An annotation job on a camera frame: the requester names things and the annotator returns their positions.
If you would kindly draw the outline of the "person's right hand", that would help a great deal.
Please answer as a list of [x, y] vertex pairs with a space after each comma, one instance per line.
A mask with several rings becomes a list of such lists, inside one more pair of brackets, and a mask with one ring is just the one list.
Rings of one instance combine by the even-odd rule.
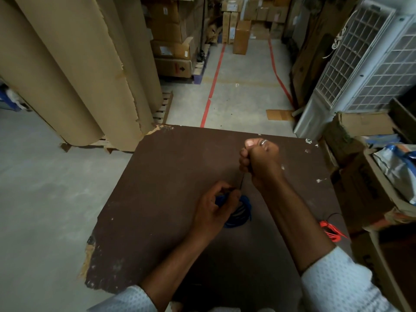
[[240, 150], [239, 168], [251, 174], [253, 185], [261, 193], [271, 192], [285, 182], [279, 147], [263, 138], [261, 146]]

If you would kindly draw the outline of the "person's left hand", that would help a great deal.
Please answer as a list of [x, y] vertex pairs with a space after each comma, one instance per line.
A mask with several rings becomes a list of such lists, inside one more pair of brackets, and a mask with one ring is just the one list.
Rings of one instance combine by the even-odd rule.
[[226, 202], [222, 206], [215, 203], [216, 196], [224, 189], [238, 190], [225, 181], [218, 181], [200, 197], [191, 229], [196, 235], [212, 240], [231, 216], [226, 214]]

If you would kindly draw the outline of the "person's right forearm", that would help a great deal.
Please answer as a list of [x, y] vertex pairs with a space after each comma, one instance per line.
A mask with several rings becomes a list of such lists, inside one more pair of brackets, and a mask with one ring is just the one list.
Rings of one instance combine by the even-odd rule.
[[335, 249], [308, 205], [284, 177], [253, 177], [300, 275]]

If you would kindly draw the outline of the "person's left forearm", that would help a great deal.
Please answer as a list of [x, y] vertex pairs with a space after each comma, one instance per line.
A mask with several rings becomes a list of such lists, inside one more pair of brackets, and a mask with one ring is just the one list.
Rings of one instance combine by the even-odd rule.
[[193, 227], [174, 250], [145, 277], [140, 287], [157, 312], [165, 312], [174, 293], [194, 262], [221, 231], [223, 225]]

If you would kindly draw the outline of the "flat cardboard piece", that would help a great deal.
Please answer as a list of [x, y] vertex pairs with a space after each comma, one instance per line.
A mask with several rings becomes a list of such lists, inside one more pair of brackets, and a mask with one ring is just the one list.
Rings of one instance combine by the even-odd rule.
[[273, 121], [294, 121], [295, 118], [292, 116], [292, 110], [279, 110], [279, 109], [268, 109], [266, 115], [268, 120]]

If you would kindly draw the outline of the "blue pallet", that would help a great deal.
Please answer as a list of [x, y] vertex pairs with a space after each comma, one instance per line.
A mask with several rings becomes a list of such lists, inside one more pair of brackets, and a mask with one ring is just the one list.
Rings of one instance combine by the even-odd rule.
[[210, 52], [211, 52], [211, 45], [204, 44], [204, 47], [203, 47], [204, 58], [202, 62], [195, 63], [195, 68], [192, 74], [193, 84], [200, 85], [202, 83], [202, 79], [203, 79], [203, 76], [207, 67], [207, 62], [210, 57]]

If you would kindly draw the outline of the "wooden pallet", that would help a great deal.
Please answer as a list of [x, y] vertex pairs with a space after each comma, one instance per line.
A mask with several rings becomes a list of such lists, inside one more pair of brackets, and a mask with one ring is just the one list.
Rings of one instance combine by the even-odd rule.
[[71, 148], [103, 148], [107, 153], [122, 151], [134, 153], [138, 143], [147, 135], [161, 130], [166, 126], [169, 110], [172, 105], [173, 91], [162, 93], [162, 105], [152, 113], [141, 93], [143, 100], [137, 104], [126, 80], [113, 83], [107, 94], [94, 93], [94, 97], [86, 97], [86, 90], [81, 94], [93, 119], [102, 131], [100, 139], [87, 145], [71, 145], [67, 141], [60, 143], [60, 148], [66, 153]]

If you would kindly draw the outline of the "small open cardboard box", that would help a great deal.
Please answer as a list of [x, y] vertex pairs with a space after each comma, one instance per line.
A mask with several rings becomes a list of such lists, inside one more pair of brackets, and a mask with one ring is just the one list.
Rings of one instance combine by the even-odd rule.
[[397, 143], [400, 136], [386, 112], [337, 113], [323, 131], [323, 138], [340, 167], [348, 165], [367, 148]]

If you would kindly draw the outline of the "tall standing cardboard box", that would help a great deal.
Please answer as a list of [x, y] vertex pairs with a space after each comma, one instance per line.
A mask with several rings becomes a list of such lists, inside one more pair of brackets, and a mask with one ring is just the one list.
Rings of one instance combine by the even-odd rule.
[[246, 55], [250, 39], [251, 21], [240, 20], [236, 26], [233, 54]]

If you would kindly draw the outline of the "cardboard box with red label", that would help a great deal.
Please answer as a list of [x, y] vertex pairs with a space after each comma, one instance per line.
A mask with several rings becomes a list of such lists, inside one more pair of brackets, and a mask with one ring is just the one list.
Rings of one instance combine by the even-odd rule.
[[191, 78], [197, 63], [197, 58], [192, 60], [176, 58], [154, 58], [158, 76]]

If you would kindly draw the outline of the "leaning brown wooden board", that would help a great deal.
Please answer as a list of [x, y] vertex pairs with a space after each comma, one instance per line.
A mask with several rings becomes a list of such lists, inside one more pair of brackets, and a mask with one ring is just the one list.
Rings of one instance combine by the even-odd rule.
[[329, 61], [335, 37], [346, 24], [359, 0], [325, 0], [318, 15], [309, 21], [309, 30], [290, 76], [298, 108], [308, 100]]

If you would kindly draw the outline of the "slim upright cardboard box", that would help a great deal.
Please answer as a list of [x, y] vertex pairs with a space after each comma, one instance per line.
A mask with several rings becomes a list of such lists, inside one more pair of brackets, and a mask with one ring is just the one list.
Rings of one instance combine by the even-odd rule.
[[236, 28], [240, 21], [241, 14], [239, 12], [228, 12], [228, 14], [230, 14], [228, 44], [232, 45], [235, 41]]
[[231, 12], [223, 12], [222, 20], [222, 43], [228, 44], [229, 30], [230, 30]]

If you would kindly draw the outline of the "large open cardboard box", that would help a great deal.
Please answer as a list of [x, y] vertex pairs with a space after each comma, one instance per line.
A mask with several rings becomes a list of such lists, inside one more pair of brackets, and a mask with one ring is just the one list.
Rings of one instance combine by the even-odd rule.
[[383, 174], [366, 149], [340, 171], [334, 184], [347, 232], [380, 231], [392, 225], [416, 223], [416, 206], [408, 203]]

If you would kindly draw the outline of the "white air conditioner unit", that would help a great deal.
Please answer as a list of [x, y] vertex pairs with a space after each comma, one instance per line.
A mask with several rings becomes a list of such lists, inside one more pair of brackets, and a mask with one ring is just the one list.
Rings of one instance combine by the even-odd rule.
[[396, 13], [396, 9], [374, 0], [358, 3], [340, 31], [336, 49], [332, 50], [294, 128], [298, 138], [320, 137], [340, 107], [342, 95], [359, 67]]
[[396, 15], [383, 30], [342, 95], [340, 112], [387, 111], [416, 85], [416, 14]]

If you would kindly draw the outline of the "cardboard box with open flap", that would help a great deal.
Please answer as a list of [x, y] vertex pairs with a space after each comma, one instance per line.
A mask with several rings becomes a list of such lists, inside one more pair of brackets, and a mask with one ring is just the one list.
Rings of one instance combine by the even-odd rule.
[[186, 38], [183, 43], [152, 40], [150, 45], [156, 58], [192, 60], [199, 50], [193, 36]]

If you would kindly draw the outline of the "stack of cardboard boxes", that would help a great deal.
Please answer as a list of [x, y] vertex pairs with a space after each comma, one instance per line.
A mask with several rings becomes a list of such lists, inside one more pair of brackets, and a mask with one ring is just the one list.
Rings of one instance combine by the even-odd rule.
[[239, 12], [251, 21], [250, 39], [283, 38], [292, 0], [222, 0], [221, 11]]

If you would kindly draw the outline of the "white right shirt sleeve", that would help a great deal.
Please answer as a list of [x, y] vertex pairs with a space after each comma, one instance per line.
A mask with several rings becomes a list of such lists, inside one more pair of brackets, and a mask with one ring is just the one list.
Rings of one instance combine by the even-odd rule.
[[372, 283], [372, 272], [335, 247], [301, 276], [302, 312], [399, 312]]

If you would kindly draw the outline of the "white shirt sleeve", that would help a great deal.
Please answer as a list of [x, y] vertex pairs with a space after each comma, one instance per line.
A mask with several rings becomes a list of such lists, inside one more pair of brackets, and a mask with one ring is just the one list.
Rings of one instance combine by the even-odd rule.
[[137, 285], [88, 308], [86, 312], [158, 312], [145, 291]]
[[335, 247], [301, 276], [302, 312], [399, 312], [372, 283], [372, 272]]

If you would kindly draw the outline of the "large plain cardboard box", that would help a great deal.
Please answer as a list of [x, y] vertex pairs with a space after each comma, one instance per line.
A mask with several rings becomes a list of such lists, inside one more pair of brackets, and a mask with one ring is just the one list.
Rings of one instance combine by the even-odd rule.
[[155, 19], [146, 21], [146, 27], [151, 33], [151, 40], [165, 41], [172, 43], [183, 43], [188, 37], [192, 36], [195, 31], [193, 19], [186, 19], [175, 22], [163, 22]]

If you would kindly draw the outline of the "narrow brown paper roll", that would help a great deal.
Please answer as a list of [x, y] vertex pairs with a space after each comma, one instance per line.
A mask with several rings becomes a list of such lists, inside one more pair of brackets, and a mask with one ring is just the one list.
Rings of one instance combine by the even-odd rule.
[[155, 113], [161, 108], [164, 98], [141, 0], [113, 0], [113, 2], [150, 110]]

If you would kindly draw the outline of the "white left shirt sleeve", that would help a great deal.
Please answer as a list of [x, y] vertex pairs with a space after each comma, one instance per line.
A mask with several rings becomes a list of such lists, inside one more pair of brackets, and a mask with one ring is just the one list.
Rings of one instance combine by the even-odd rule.
[[86, 312], [158, 312], [145, 291], [137, 285], [88, 308]]

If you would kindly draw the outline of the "white and blue plastic bag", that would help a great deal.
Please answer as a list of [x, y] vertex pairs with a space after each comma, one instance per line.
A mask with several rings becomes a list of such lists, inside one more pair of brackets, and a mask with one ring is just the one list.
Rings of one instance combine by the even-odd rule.
[[416, 145], [391, 143], [372, 157], [393, 187], [416, 206]]

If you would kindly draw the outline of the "cardboard box with white label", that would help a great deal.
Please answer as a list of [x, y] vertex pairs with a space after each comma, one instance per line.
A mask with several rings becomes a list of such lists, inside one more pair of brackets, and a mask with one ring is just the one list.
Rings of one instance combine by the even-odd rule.
[[156, 0], [146, 3], [149, 18], [168, 23], [180, 23], [178, 0]]

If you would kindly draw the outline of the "dark cardboard box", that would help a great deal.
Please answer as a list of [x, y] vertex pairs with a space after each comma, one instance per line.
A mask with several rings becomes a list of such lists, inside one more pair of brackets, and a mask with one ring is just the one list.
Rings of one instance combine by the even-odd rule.
[[355, 260], [400, 311], [416, 312], [416, 222], [351, 236]]

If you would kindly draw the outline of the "torn brown paper roll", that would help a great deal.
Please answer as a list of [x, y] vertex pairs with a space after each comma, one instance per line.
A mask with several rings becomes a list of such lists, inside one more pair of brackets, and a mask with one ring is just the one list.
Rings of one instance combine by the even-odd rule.
[[144, 89], [113, 0], [15, 1], [81, 100], [84, 90], [86, 97], [107, 94], [126, 80], [141, 103]]

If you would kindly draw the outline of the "wide brown paper roll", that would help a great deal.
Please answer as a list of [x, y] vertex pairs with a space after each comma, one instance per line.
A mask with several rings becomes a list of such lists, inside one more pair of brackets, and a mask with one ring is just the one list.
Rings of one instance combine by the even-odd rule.
[[14, 0], [0, 0], [0, 78], [66, 143], [104, 135]]

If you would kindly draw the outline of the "crumpled white plastic bag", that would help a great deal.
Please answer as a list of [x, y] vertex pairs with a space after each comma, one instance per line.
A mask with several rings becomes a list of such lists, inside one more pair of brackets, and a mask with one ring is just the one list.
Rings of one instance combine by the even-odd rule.
[[31, 107], [26, 103], [26, 101], [11, 88], [7, 88], [5, 92], [8, 99], [11, 100], [14, 106], [18, 107], [20, 110], [25, 110], [28, 112], [32, 111]]

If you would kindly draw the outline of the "blue plastic object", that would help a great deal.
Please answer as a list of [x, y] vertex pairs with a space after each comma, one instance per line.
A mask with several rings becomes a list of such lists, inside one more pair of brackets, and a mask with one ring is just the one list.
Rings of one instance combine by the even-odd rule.
[[0, 84], [0, 109], [19, 112], [21, 108], [8, 97], [6, 89], [8, 89], [7, 85], [4, 83]]

